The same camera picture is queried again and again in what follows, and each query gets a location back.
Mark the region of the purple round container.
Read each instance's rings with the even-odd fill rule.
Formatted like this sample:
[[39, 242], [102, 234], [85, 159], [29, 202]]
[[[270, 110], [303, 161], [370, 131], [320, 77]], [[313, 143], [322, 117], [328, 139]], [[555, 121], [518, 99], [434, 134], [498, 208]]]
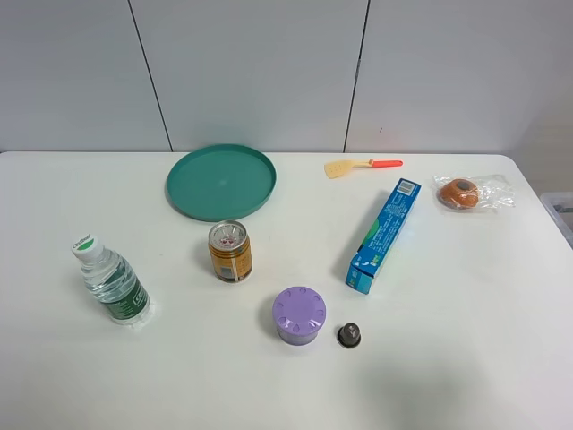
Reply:
[[274, 299], [272, 317], [285, 343], [303, 346], [311, 343], [323, 327], [327, 318], [326, 304], [312, 288], [286, 288]]

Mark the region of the orange drink can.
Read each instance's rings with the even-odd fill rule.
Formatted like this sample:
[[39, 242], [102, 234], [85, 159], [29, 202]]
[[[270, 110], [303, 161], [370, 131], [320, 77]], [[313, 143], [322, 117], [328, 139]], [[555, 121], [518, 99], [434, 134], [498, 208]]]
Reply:
[[251, 242], [243, 224], [223, 220], [208, 234], [208, 247], [216, 275], [225, 282], [236, 283], [252, 272]]

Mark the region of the green round plate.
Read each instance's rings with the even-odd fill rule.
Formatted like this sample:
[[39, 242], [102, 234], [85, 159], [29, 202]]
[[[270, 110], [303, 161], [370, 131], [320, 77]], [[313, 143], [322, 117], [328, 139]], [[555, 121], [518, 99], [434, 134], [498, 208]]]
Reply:
[[207, 222], [242, 219], [270, 198], [277, 171], [262, 152], [216, 144], [184, 155], [167, 175], [168, 202], [183, 215]]

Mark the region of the blue long box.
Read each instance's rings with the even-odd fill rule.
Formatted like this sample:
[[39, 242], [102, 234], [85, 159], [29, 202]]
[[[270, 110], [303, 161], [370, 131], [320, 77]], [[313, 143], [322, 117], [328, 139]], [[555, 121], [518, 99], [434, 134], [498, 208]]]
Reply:
[[419, 184], [399, 179], [349, 264], [346, 284], [350, 288], [364, 295], [370, 293], [420, 190]]

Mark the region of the small dark capsule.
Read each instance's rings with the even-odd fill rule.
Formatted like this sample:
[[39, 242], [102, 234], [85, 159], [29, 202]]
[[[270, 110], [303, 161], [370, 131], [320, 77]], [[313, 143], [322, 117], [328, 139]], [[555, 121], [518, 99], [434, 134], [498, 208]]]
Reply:
[[343, 348], [357, 347], [362, 340], [359, 326], [354, 322], [348, 322], [341, 326], [337, 332], [337, 340]]

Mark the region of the packaged brown bun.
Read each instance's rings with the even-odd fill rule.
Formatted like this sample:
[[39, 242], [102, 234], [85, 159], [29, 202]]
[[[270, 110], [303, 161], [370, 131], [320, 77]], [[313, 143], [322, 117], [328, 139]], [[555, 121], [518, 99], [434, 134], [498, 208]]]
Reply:
[[513, 187], [503, 175], [435, 176], [434, 194], [452, 211], [488, 211], [515, 206]]

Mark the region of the clear water bottle green label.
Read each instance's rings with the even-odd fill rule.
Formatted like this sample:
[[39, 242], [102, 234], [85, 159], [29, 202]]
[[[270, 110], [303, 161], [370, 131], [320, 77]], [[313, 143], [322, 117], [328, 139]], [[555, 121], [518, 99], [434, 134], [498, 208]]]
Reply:
[[132, 266], [118, 252], [87, 234], [72, 244], [86, 289], [116, 323], [133, 325], [144, 319], [150, 296]]

